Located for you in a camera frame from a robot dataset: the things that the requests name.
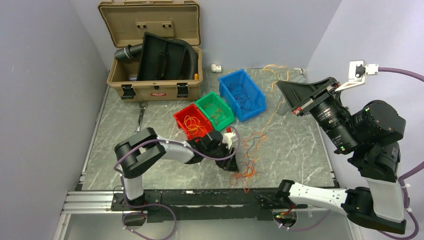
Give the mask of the blue plastic bin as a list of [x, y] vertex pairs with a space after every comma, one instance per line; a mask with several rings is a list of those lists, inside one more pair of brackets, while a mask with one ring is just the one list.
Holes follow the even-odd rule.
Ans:
[[267, 109], [266, 96], [244, 69], [218, 78], [219, 95], [240, 122], [252, 119]]

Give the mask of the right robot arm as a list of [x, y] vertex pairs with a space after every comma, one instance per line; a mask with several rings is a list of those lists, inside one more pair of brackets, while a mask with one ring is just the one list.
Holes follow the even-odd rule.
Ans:
[[332, 77], [315, 83], [277, 82], [292, 113], [311, 115], [334, 144], [335, 154], [348, 155], [348, 162], [368, 185], [331, 190], [284, 179], [276, 191], [276, 203], [282, 208], [328, 209], [361, 227], [403, 235], [408, 199], [397, 173], [406, 120], [382, 100], [370, 101], [351, 114], [342, 104], [339, 85]]

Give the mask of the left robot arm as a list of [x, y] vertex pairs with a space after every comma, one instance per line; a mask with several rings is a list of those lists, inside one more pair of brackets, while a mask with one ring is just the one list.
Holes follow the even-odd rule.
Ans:
[[211, 130], [204, 136], [185, 141], [162, 137], [152, 127], [135, 133], [114, 147], [116, 163], [113, 169], [120, 175], [124, 204], [131, 210], [143, 205], [143, 174], [159, 160], [194, 165], [208, 159], [225, 171], [237, 172], [236, 153], [240, 143], [240, 133], [233, 126], [225, 133]]

